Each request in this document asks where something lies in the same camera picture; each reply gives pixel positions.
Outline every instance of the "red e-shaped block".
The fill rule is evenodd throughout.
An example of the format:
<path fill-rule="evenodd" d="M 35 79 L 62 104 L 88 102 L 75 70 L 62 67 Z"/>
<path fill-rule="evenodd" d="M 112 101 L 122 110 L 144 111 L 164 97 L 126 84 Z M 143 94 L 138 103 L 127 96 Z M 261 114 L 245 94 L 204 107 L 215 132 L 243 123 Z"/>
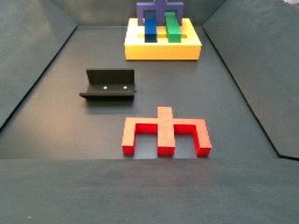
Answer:
<path fill-rule="evenodd" d="M 158 118 L 128 117 L 123 136 L 126 156 L 135 155 L 136 134 L 158 134 L 158 156 L 172 157 L 175 150 L 174 135 L 192 135 L 198 157 L 207 157 L 211 152 L 211 140 L 203 119 L 176 119 L 170 107 L 158 107 Z"/>

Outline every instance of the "black bracket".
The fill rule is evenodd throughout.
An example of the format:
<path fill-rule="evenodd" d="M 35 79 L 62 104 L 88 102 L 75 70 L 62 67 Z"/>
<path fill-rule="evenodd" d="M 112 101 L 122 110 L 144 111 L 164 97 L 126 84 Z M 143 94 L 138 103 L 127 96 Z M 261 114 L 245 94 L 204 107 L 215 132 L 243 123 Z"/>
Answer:
<path fill-rule="evenodd" d="M 132 101 L 135 99 L 134 69 L 87 69 L 87 75 L 88 91 L 79 94 L 87 100 Z"/>

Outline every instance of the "toy block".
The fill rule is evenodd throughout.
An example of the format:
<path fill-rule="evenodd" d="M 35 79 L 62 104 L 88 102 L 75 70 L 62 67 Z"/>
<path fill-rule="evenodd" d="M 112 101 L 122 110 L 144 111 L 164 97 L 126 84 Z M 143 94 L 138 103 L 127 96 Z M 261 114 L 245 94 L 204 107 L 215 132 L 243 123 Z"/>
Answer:
<path fill-rule="evenodd" d="M 132 101 L 135 99 L 134 69 L 88 69 L 88 91 L 79 95 L 87 100 Z"/>
<path fill-rule="evenodd" d="M 183 22 L 183 3 L 182 2 L 168 3 L 167 0 L 155 0 L 152 3 L 138 3 L 136 4 L 138 25 L 144 25 L 146 11 L 155 11 L 158 25 L 164 25 L 166 11 L 176 11 L 179 24 L 182 24 Z"/>
<path fill-rule="evenodd" d="M 202 42 L 192 22 L 182 19 L 182 43 L 168 43 L 164 26 L 158 26 L 158 42 L 146 43 L 146 28 L 138 25 L 138 19 L 130 18 L 126 32 L 127 60 L 198 60 L 202 52 Z"/>
<path fill-rule="evenodd" d="M 144 13 L 144 42 L 156 43 L 156 19 L 154 12 Z"/>
<path fill-rule="evenodd" d="M 170 107 L 158 107 L 156 118 L 128 117 L 123 135 L 123 152 L 135 155 L 136 134 L 158 134 L 158 156 L 172 157 L 175 151 L 174 134 L 192 135 L 198 157 L 207 157 L 211 151 L 211 140 L 207 124 L 203 119 L 176 119 Z"/>
<path fill-rule="evenodd" d="M 174 12 L 164 13 L 167 38 L 170 43 L 182 43 L 182 30 Z"/>

